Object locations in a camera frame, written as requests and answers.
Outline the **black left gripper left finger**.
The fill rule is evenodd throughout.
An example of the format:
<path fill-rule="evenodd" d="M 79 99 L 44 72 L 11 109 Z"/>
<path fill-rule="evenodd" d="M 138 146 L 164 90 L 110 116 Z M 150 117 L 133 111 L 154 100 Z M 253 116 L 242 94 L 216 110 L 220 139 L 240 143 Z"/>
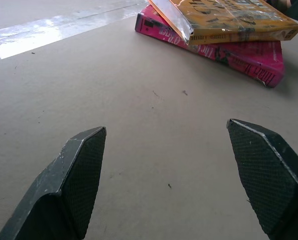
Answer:
<path fill-rule="evenodd" d="M 83 240 L 98 192 L 107 131 L 78 133 L 33 181 L 0 240 Z"/>

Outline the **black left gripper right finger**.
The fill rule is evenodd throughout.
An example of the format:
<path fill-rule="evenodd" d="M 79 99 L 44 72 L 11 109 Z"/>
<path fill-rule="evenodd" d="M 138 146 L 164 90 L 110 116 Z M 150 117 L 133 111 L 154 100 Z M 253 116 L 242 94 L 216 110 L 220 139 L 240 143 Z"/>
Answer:
<path fill-rule="evenodd" d="M 238 119 L 227 130 L 242 186 L 270 240 L 298 240 L 298 155 L 276 132 Z"/>

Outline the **pink hardcover book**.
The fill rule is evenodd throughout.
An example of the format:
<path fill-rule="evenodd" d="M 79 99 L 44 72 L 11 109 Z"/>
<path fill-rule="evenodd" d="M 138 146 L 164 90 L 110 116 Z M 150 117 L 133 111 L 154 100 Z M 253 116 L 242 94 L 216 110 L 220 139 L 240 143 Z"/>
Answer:
<path fill-rule="evenodd" d="M 279 41 L 187 45 L 151 5 L 137 14 L 135 31 L 224 64 L 269 88 L 276 87 L 285 75 Z"/>

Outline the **yellow hardcover book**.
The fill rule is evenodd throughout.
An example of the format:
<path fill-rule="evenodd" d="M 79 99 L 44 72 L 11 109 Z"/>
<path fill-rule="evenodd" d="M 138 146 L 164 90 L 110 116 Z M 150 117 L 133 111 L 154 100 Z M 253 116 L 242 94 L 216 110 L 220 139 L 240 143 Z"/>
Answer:
<path fill-rule="evenodd" d="M 298 23 L 264 0 L 147 0 L 187 45 L 289 41 Z"/>

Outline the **clear packing tape strip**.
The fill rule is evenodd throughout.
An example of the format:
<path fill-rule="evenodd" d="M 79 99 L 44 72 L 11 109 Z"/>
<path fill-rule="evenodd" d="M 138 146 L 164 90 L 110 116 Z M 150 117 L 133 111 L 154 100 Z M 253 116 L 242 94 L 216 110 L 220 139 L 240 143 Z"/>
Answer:
<path fill-rule="evenodd" d="M 147 0 L 119 0 L 0 29 L 0 60 L 137 15 Z"/>

